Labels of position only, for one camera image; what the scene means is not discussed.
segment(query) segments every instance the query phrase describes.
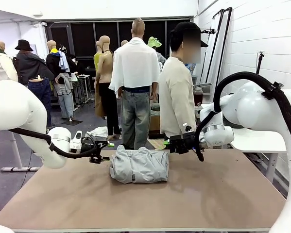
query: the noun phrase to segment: brown tabletop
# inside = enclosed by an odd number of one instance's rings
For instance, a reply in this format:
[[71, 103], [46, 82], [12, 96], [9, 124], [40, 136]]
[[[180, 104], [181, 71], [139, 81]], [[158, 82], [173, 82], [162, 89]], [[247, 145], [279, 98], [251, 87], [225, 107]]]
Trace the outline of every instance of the brown tabletop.
[[42, 167], [2, 209], [0, 225], [31, 232], [270, 228], [285, 202], [271, 183], [238, 150], [204, 156], [170, 154], [168, 182], [154, 184], [121, 184], [109, 162], [88, 158]]

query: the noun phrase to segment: white wall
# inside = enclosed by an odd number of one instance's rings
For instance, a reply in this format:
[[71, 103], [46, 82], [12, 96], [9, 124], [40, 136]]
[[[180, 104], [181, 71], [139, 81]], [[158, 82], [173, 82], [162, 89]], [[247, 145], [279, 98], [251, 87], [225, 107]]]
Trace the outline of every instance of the white wall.
[[[200, 0], [199, 26], [208, 28], [220, 9], [233, 8], [220, 80], [239, 71], [256, 71], [257, 52], [265, 51], [260, 75], [291, 89], [291, 0]], [[246, 81], [230, 84], [225, 94], [235, 92]], [[281, 155], [278, 170], [288, 177], [286, 155]]]
[[37, 54], [46, 59], [48, 54], [47, 41], [41, 24], [33, 25], [31, 22], [0, 23], [0, 40], [5, 42], [7, 54], [15, 56], [18, 53], [15, 47], [20, 39], [25, 39], [30, 44], [36, 45]]
[[0, 0], [0, 10], [37, 19], [103, 19], [194, 16], [198, 0]]

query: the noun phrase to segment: black cap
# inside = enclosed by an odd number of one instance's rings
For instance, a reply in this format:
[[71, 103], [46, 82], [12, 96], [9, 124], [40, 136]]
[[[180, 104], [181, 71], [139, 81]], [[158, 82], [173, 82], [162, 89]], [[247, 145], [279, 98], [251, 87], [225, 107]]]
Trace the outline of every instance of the black cap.
[[25, 50], [32, 52], [33, 49], [30, 47], [30, 43], [27, 40], [18, 40], [18, 45], [15, 47], [16, 50]]
[[[181, 33], [184, 34], [185, 32], [189, 33], [189, 34], [194, 34], [196, 33], [196, 35], [198, 37], [200, 37], [201, 35], [201, 30], [200, 28], [196, 25], [196, 23], [192, 23], [192, 22], [181, 22], [178, 23], [174, 30], [174, 33]], [[208, 47], [208, 45], [204, 42], [204, 41], [200, 41], [200, 47]]]

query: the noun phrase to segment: ceiling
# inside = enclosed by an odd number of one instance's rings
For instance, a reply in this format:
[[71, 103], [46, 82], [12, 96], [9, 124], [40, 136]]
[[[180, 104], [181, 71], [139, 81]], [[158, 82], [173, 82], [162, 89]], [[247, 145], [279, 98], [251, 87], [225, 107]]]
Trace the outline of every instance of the ceiling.
[[5, 11], [0, 11], [0, 22], [8, 22], [8, 21], [27, 21], [27, 20], [33, 20], [33, 18], [21, 16]]

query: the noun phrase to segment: jeans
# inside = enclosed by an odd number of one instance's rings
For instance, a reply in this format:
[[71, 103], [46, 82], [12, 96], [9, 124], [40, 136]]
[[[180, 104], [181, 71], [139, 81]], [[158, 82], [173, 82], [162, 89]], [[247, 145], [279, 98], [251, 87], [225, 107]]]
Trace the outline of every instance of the jeans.
[[47, 111], [47, 127], [51, 126], [51, 88], [49, 79], [44, 78], [40, 82], [28, 82], [28, 89], [32, 91], [36, 97], [43, 103]]
[[150, 126], [150, 93], [124, 91], [121, 104], [121, 136], [126, 148], [145, 146]]
[[71, 91], [65, 89], [64, 84], [55, 84], [54, 89], [58, 94], [62, 118], [73, 117], [74, 103]]
[[110, 83], [99, 84], [99, 94], [103, 110], [106, 113], [107, 131], [108, 135], [120, 134], [120, 127], [118, 126], [117, 114], [117, 100], [114, 91], [109, 89]]

